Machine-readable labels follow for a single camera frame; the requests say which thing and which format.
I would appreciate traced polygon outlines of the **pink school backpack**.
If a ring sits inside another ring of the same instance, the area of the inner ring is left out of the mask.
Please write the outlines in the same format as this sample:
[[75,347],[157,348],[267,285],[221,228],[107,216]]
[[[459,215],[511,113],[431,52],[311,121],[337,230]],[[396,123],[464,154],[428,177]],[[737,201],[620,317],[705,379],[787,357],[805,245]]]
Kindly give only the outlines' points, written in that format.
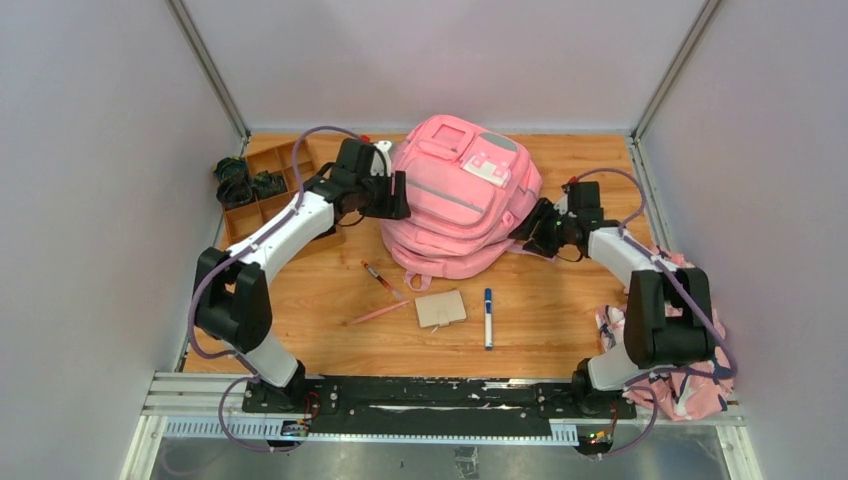
[[418,292],[437,278],[476,276],[509,251],[543,183],[524,145],[451,115],[416,126],[391,165],[406,175],[411,214],[381,221],[381,235]]

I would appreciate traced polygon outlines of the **blue white marker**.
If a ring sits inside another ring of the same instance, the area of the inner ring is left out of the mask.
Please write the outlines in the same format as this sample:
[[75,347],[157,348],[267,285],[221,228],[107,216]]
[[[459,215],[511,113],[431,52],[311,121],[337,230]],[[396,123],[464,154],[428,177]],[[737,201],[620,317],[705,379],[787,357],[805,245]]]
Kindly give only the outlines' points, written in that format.
[[484,349],[493,349],[493,295],[490,288],[484,290]]

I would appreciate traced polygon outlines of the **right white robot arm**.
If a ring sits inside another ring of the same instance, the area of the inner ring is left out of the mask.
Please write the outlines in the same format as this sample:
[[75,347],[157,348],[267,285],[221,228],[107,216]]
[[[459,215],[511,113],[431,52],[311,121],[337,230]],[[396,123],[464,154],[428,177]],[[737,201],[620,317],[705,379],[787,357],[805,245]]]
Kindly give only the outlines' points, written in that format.
[[624,224],[606,218],[600,186],[572,181],[563,198],[537,201],[510,233],[523,250],[553,258],[571,245],[626,285],[622,339],[582,360],[572,374],[571,403],[596,417],[638,378],[712,358],[722,339],[713,316],[709,280],[696,267],[678,267],[638,242]]

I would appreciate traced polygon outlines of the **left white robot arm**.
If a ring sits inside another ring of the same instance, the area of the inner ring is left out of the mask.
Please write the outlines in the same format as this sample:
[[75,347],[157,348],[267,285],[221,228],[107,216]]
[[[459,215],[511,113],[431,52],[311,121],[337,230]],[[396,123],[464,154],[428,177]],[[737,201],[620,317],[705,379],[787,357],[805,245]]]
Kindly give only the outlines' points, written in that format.
[[407,219],[406,174],[392,166],[393,145],[361,137],[343,140],[335,161],[310,177],[272,220],[226,250],[210,247],[198,258],[188,331],[202,330],[225,344],[269,385],[268,400],[283,413],[306,400],[305,368],[272,333],[269,286],[309,243],[344,216]]

